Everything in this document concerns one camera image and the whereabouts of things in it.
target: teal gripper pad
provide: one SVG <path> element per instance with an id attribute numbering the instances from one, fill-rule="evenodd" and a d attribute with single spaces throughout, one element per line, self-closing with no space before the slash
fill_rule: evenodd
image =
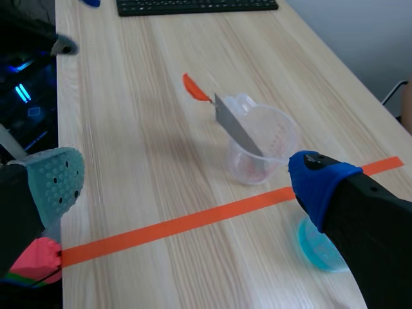
<path id="1" fill-rule="evenodd" d="M 74 148 L 41 151 L 8 164 L 26 167 L 30 192 L 45 228 L 75 204 L 83 188 L 83 158 Z"/>

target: blue object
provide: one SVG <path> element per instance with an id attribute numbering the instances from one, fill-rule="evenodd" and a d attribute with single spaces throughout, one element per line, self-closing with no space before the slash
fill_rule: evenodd
<path id="1" fill-rule="evenodd" d="M 330 199 L 336 187 L 345 178 L 362 173 L 360 167 L 348 163 L 321 166 L 320 169 L 310 169 L 305 163 L 315 151 L 299 151 L 289 159 L 289 174 L 292 188 L 299 203 L 303 203 L 311 221 L 320 233 L 323 233 L 324 215 L 329 207 Z"/>
<path id="2" fill-rule="evenodd" d="M 27 98 L 23 95 L 23 93 L 21 92 L 20 88 L 16 86 L 16 87 L 14 88 L 14 90 L 15 90 L 15 92 L 17 92 L 17 94 L 19 95 L 19 97 L 21 98 L 21 100 L 22 100 L 24 103 L 27 103 Z"/>
<path id="3" fill-rule="evenodd" d="M 98 8 L 100 6 L 100 0 L 82 0 L 84 3 L 87 5 L 93 6 L 95 8 Z"/>
<path id="4" fill-rule="evenodd" d="M 316 267 L 327 272 L 349 270 L 333 243 L 325 234 L 317 231 L 308 217 L 299 224 L 298 238 L 303 253 Z"/>
<path id="5" fill-rule="evenodd" d="M 26 89 L 23 87 L 22 84 L 19 85 L 21 92 L 23 92 L 23 95 L 30 101 L 32 98 L 29 96 L 28 92 Z"/>

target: white wall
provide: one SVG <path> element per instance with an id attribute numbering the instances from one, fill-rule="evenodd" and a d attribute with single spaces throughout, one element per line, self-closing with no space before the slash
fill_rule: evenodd
<path id="1" fill-rule="evenodd" d="M 412 77 L 411 0 L 287 1 L 379 100 Z"/>

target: wood grain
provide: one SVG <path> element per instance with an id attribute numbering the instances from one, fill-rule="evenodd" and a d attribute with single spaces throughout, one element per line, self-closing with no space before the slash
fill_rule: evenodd
<path id="1" fill-rule="evenodd" d="M 276 12 L 119 18 L 56 1 L 57 31 L 80 46 L 58 56 L 59 138 L 85 160 L 84 190 L 62 219 L 64 248 L 290 185 L 282 167 L 246 187 L 226 169 L 227 136 L 210 104 L 185 93 L 248 93 L 299 125 L 301 149 L 363 165 L 412 198 L 412 138 L 282 0 Z M 364 308 L 351 274 L 302 256 L 296 201 L 63 270 L 65 308 Z"/>

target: blue led light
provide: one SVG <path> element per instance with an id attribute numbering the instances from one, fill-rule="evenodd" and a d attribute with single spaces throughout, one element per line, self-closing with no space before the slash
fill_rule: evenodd
<path id="1" fill-rule="evenodd" d="M 26 89 L 23 87 L 22 84 L 19 85 L 21 91 L 23 92 L 23 94 L 26 96 L 26 98 L 30 101 L 32 98 L 30 98 L 30 96 L 28 95 Z"/>
<path id="2" fill-rule="evenodd" d="M 24 103 L 27 103 L 27 99 L 26 99 L 26 97 L 21 93 L 19 87 L 16 86 L 14 89 L 15 89 L 15 91 L 17 92 L 17 94 L 20 96 L 20 98 L 23 100 L 23 102 L 24 102 Z"/>
<path id="3" fill-rule="evenodd" d="M 18 67 L 16 67 L 16 68 L 14 68 L 14 69 L 17 70 L 17 71 L 21 71 L 21 70 L 27 68 L 27 67 L 28 67 L 29 65 L 31 65 L 33 62 L 34 62 L 34 60 L 30 60 L 30 61 L 28 61 L 28 62 L 26 62 L 26 63 L 23 63 L 21 66 L 18 66 Z"/>

